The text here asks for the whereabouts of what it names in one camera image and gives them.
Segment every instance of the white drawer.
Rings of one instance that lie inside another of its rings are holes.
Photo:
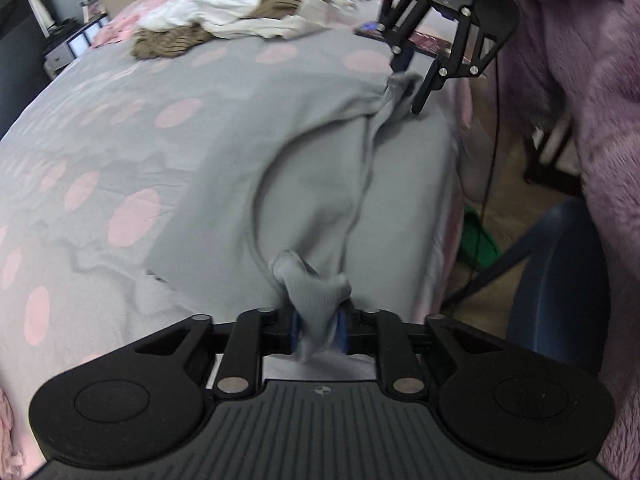
[[[73,53],[71,52],[71,49],[68,47],[66,42],[59,44],[56,48],[49,52],[46,57],[47,61],[49,62],[49,66],[53,70],[60,70],[75,59]]]

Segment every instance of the purple fur blanket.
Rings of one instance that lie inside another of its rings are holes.
[[[600,461],[640,480],[640,0],[518,0],[523,19],[500,54],[507,120],[523,134],[568,107],[612,291],[601,379],[616,422]]]

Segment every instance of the blue chair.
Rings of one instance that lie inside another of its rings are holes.
[[[596,375],[609,324],[609,280],[600,237],[583,200],[567,200],[548,211],[443,309],[527,257],[506,339]]]

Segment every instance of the silver screw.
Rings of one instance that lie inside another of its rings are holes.
[[[424,383],[414,377],[403,377],[394,382],[393,387],[396,392],[413,395],[424,390]]]
[[[218,381],[218,388],[226,394],[241,394],[249,387],[244,377],[225,377]]]

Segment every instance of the green slipper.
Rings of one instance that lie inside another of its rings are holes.
[[[478,248],[478,259],[475,260]],[[483,270],[490,267],[500,258],[500,249],[494,238],[480,225],[480,217],[476,210],[465,205],[465,224],[460,238],[458,261],[468,265],[473,270]]]

